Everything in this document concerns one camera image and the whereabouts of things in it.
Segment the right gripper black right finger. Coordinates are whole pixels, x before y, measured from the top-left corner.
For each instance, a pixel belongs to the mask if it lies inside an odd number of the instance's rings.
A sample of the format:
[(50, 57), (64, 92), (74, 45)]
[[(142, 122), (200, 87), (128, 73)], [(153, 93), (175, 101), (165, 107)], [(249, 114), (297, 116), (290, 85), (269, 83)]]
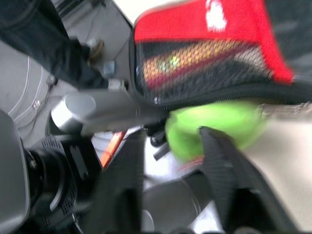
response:
[(293, 222), (251, 162), (225, 133), (200, 127), (204, 160), (216, 209), (226, 234), (290, 234)]

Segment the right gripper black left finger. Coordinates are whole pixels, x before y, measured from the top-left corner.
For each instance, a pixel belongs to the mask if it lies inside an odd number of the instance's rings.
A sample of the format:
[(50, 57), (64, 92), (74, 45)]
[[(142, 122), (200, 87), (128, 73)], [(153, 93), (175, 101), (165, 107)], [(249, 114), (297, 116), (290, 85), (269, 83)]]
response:
[(144, 130), (130, 134), (101, 173), (83, 234), (141, 234)]

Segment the black racket cover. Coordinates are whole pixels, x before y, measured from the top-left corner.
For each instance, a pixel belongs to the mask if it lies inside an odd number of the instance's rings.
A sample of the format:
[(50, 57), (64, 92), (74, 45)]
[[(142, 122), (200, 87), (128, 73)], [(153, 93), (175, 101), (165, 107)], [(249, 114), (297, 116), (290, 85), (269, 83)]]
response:
[[(146, 59), (206, 40), (247, 45), (147, 86)], [(135, 96), (158, 108), (252, 98), (311, 102), (312, 0), (188, 0), (158, 7), (138, 18), (129, 52)]]

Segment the orange strip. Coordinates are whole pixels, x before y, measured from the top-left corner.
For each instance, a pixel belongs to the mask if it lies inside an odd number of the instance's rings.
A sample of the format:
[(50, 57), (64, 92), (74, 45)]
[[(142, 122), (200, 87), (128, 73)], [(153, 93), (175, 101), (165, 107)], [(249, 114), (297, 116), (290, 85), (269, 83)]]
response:
[(114, 133), (112, 139), (109, 141), (108, 146), (102, 153), (100, 157), (100, 162), (102, 164), (103, 169), (107, 168), (111, 160), (113, 159), (113, 156), (117, 152), (117, 149), (119, 148), (120, 144), (125, 138), (126, 131)]

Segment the silver and black robot torso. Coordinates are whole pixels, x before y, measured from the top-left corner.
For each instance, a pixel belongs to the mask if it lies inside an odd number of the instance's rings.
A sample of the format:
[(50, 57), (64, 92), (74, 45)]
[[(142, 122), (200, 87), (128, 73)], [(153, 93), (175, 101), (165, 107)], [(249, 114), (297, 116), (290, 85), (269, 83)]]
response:
[[(0, 234), (83, 234), (102, 167), (91, 140), (48, 136), (25, 148), (0, 111)], [(141, 234), (195, 234), (212, 201), (200, 170), (142, 190)]]

